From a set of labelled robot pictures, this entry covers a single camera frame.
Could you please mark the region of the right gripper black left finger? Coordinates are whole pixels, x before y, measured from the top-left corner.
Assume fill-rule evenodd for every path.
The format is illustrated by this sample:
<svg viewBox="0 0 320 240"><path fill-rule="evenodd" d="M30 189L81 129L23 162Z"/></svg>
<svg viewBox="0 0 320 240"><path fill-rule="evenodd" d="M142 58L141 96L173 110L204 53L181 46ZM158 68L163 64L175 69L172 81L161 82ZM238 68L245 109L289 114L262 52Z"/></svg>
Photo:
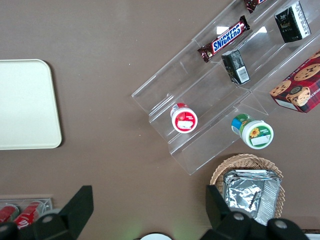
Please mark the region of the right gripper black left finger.
<svg viewBox="0 0 320 240"><path fill-rule="evenodd" d="M76 240L94 211L93 188L82 186L59 211L18 229L14 222L0 224L2 240Z"/></svg>

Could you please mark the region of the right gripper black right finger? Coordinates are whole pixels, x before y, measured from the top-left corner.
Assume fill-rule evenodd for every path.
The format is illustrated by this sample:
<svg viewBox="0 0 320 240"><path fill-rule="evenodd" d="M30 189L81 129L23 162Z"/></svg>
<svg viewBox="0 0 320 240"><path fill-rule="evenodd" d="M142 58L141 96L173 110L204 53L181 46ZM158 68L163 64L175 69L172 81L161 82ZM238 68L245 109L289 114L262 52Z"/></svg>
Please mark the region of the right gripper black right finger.
<svg viewBox="0 0 320 240"><path fill-rule="evenodd" d="M307 240L294 222L273 218L262 225L240 211L231 211L215 185L206 186L206 213L211 223L202 240Z"/></svg>

